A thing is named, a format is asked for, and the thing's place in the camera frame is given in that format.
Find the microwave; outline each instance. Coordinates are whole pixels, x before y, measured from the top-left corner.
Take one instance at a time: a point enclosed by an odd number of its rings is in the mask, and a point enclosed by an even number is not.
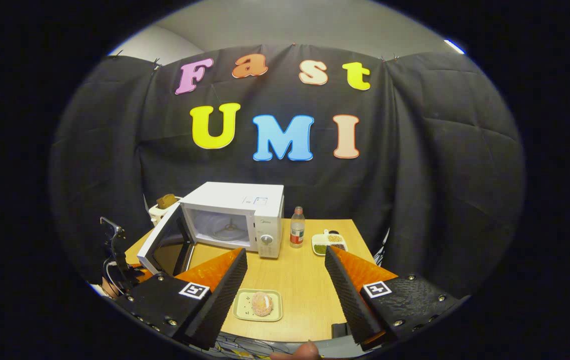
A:
[[[282,237],[283,185],[206,182],[180,200],[195,243],[245,248],[277,258]]]

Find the tabletop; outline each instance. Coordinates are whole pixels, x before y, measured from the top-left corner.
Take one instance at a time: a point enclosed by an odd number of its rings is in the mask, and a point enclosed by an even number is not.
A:
[[[276,290],[282,297],[283,316],[278,321],[238,319],[230,307],[221,331],[273,342],[306,342],[331,339],[331,324],[345,323],[340,301],[324,267],[324,256],[312,251],[311,237],[325,229],[338,231],[350,253],[374,262],[365,241],[351,219],[306,219],[305,240],[301,248],[289,246],[290,219],[282,219],[282,241],[278,259],[266,259],[247,252],[247,273],[241,289]],[[149,234],[126,251],[127,262],[138,264],[138,250]],[[190,267],[195,267],[229,248],[197,243]]]

